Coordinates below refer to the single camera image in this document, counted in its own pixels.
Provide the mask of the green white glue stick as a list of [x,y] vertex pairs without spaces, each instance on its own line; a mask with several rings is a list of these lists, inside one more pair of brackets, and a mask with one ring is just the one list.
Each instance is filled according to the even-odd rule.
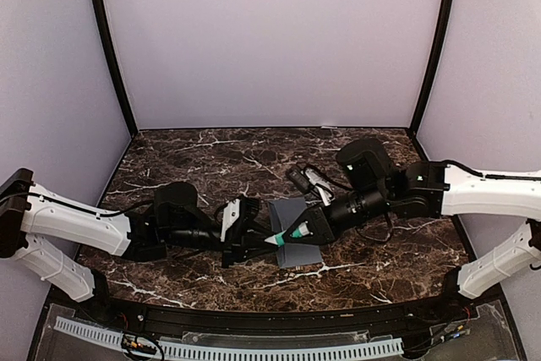
[[286,243],[296,243],[304,238],[312,236],[313,233],[309,230],[306,223],[302,223],[292,231],[282,231],[264,239],[265,243],[275,245],[277,247],[284,246]]

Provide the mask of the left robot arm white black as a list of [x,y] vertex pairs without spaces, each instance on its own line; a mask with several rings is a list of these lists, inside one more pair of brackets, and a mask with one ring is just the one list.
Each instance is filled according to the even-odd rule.
[[20,168],[1,185],[1,256],[19,262],[42,281],[64,291],[102,324],[119,316],[108,297],[107,279],[77,264],[48,241],[61,238],[133,262],[166,258],[168,247],[221,253],[223,266],[278,250],[281,232],[260,226],[257,199],[239,196],[223,208],[220,222],[198,207],[191,183],[168,183],[153,197],[120,211],[108,211],[62,197]]

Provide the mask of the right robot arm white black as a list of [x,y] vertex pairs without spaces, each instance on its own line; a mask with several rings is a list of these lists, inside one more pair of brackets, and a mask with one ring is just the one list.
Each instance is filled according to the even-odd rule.
[[464,300],[540,259],[540,173],[474,170],[459,162],[418,161],[397,168],[377,139],[358,139],[336,154],[352,191],[328,205],[315,205],[271,238],[286,243],[327,245],[349,228],[390,213],[398,218],[439,218],[464,214],[519,216],[524,223],[479,259],[445,275],[442,295],[431,314],[448,322]]

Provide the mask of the black front table rail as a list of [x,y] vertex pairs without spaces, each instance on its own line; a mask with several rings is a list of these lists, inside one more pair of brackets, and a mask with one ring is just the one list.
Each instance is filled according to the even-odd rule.
[[88,316],[131,331],[161,336],[187,332],[255,336],[308,335],[369,331],[372,334],[426,335],[432,325],[467,316],[465,305],[448,298],[426,299],[368,308],[308,312],[232,312],[181,309],[112,298],[107,279],[96,276],[95,296],[82,303]]

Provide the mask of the black right corner frame post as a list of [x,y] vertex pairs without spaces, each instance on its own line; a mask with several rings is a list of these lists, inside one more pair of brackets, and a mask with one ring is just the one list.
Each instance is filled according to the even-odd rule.
[[430,48],[429,58],[424,73],[424,78],[420,87],[417,103],[413,112],[408,131],[412,138],[418,136],[424,114],[429,104],[429,98],[433,89],[435,76],[440,63],[440,57],[443,52],[445,37],[449,20],[451,17],[453,0],[440,0],[440,7],[436,25],[434,29],[434,38]]

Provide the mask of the black corner frame post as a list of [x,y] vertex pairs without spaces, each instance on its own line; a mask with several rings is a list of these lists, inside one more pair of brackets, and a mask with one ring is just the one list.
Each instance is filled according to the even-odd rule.
[[434,38],[430,48],[429,58],[424,73],[424,78],[420,87],[417,103],[413,112],[408,131],[412,138],[418,136],[424,114],[429,104],[429,98],[433,89],[435,76],[440,63],[440,57],[443,52],[445,37],[449,20],[451,17],[453,0],[440,0],[440,7],[436,25],[434,29]]
[[138,134],[139,129],[137,127],[134,113],[128,100],[128,93],[123,82],[122,74],[117,60],[115,46],[113,45],[112,32],[107,19],[105,0],[91,1],[96,20],[96,26],[101,40],[102,51],[106,59],[107,68],[111,77],[113,89],[117,98],[117,103],[120,107],[123,121],[126,125],[129,136],[133,138]]

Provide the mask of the black left corner frame post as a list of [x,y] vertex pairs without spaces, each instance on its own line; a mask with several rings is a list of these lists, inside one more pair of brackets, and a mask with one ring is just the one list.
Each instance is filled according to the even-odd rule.
[[102,51],[106,59],[107,68],[111,77],[113,89],[117,98],[117,103],[120,107],[123,121],[126,125],[129,136],[133,138],[138,134],[139,129],[137,127],[134,113],[128,100],[128,93],[123,82],[122,74],[117,60],[115,46],[113,45],[112,32],[107,19],[105,0],[91,1],[96,20],[96,26],[101,40]]

